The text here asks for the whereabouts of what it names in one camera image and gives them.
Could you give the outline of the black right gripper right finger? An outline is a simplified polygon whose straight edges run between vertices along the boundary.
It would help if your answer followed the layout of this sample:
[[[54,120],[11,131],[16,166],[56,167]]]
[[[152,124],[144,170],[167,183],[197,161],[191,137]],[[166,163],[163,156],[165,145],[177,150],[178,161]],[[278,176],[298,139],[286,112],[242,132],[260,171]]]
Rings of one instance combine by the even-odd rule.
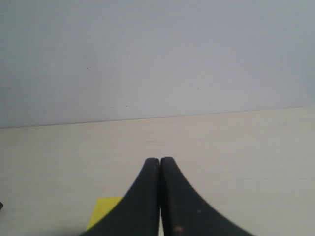
[[[165,236],[251,235],[211,207],[172,157],[160,162],[160,208]]]

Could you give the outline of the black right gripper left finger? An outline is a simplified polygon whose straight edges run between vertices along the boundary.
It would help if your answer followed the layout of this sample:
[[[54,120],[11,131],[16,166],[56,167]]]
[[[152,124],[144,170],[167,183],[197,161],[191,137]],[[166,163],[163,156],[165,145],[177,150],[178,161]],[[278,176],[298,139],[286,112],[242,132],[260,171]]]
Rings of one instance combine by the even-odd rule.
[[[157,236],[159,234],[160,163],[147,158],[118,204],[83,236]]]

